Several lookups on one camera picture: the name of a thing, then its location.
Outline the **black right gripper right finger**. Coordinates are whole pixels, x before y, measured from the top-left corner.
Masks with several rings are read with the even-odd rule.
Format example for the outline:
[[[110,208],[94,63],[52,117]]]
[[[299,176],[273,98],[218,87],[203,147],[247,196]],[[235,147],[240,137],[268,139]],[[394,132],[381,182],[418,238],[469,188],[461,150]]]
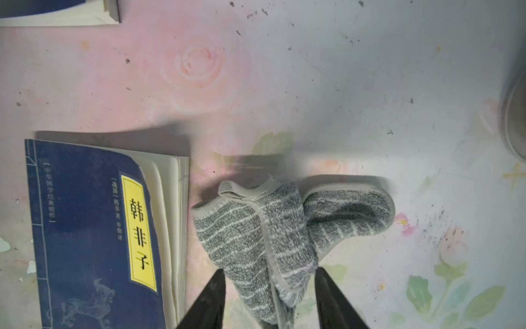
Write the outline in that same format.
[[[318,267],[315,272],[315,293],[320,328],[369,329],[322,267]]]

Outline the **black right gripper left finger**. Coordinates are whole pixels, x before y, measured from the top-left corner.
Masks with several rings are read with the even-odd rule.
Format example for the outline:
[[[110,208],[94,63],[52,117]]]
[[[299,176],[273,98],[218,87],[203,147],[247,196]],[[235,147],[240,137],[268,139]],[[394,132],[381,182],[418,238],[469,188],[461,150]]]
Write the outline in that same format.
[[[216,270],[177,329],[222,329],[226,297],[223,269]]]

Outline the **grey striped cloth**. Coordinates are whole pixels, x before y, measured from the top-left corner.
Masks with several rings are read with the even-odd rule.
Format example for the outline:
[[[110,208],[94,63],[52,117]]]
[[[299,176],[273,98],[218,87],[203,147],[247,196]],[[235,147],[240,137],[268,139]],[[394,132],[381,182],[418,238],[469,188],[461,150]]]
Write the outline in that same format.
[[[345,239],[391,227],[395,203],[368,183],[329,183],[301,193],[295,182],[277,178],[254,189],[226,180],[192,215],[201,245],[259,325],[292,328],[319,261]]]

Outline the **blue book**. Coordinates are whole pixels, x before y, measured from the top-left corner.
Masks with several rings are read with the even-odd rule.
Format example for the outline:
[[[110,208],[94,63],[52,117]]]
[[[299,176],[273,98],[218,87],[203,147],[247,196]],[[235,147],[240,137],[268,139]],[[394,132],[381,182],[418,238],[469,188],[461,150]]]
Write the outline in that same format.
[[[25,141],[44,328],[175,328],[189,159]]]
[[[118,25],[117,1],[12,0],[1,2],[1,27]]]

